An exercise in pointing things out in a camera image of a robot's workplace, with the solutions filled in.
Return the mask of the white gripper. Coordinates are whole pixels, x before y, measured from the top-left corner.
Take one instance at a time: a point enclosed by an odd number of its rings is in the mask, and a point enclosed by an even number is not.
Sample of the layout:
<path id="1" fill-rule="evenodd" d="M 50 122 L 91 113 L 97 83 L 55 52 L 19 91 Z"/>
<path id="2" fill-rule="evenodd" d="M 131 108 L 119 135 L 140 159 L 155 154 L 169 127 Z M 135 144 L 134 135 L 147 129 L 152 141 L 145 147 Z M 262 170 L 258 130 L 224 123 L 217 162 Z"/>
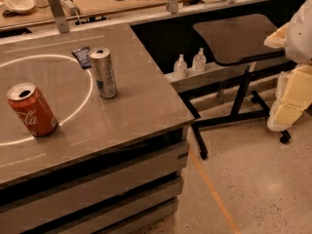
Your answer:
<path id="1" fill-rule="evenodd" d="M 269 48 L 284 48 L 286 57 L 298 64 L 281 72 L 276 100 L 269 112 L 267 127 L 274 132 L 288 129 L 312 103 L 312 0 L 306 0 L 285 23 L 264 40 Z"/>

